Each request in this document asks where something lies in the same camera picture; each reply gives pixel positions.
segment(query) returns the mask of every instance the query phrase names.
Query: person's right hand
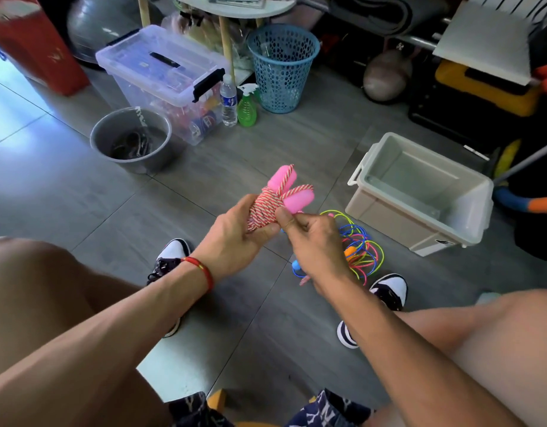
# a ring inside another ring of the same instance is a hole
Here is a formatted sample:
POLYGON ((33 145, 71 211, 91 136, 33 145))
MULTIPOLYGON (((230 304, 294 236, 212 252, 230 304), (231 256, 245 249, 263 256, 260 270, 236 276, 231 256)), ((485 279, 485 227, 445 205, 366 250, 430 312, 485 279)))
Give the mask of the person's right hand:
POLYGON ((291 241, 299 265, 315 283, 322 285, 350 278, 351 271, 334 218, 304 213, 292 215, 284 207, 277 208, 276 218, 291 241))

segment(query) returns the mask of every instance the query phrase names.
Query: red bracelet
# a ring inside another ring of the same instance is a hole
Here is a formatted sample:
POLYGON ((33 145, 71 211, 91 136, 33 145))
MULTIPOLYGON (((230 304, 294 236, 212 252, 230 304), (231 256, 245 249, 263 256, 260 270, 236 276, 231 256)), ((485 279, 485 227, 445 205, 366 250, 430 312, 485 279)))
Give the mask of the red bracelet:
POLYGON ((212 288, 214 287, 214 279, 212 278, 212 273, 210 272, 210 270, 208 269, 206 265, 204 265, 198 259, 193 258, 191 256, 182 258, 181 262, 190 262, 192 265, 198 266, 202 270, 204 275, 206 276, 206 282, 208 283, 208 292, 212 291, 212 288))

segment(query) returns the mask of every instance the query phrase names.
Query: thigh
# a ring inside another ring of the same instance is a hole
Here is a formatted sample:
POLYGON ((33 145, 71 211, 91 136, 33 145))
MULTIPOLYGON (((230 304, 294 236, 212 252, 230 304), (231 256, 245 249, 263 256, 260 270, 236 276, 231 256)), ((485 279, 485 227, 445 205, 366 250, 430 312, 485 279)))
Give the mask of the thigh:
MULTIPOLYGON (((106 285, 109 277, 101 276, 106 285)), ((0 373, 94 315, 84 292, 98 275, 48 243, 0 238, 0 373)), ((133 370, 93 426, 168 425, 168 409, 133 370)))
MULTIPOLYGON (((526 425, 547 427, 547 290, 501 297, 481 319, 452 359, 526 425)), ((383 426, 404 426, 393 405, 366 423, 383 426)))

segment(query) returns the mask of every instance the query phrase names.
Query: braided rope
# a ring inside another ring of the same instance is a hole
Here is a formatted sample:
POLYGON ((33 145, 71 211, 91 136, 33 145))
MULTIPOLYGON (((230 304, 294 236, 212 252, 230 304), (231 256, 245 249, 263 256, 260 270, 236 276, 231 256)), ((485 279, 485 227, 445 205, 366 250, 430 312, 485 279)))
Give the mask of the braided rope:
POLYGON ((285 173, 281 184, 277 191, 270 189, 268 186, 261 189, 261 193, 256 198, 255 202, 252 204, 252 207, 249 209, 249 219, 248 219, 248 231, 251 232, 258 228, 263 228, 264 226, 274 223, 275 210, 279 207, 283 207, 283 200, 291 195, 295 195, 303 190, 313 190, 311 184, 303 184, 302 186, 297 186, 292 188, 286 193, 283 192, 291 173, 293 172, 293 165, 289 165, 289 169, 285 173))

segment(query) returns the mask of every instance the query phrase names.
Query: blue plastic basket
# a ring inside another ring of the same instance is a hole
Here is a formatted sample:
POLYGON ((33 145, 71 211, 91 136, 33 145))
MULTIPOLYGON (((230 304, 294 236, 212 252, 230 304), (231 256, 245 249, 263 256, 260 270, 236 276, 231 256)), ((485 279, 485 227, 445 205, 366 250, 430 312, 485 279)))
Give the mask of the blue plastic basket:
POLYGON ((248 36, 263 108, 287 114, 297 107, 313 58, 319 53, 317 38, 307 30, 272 24, 248 36))

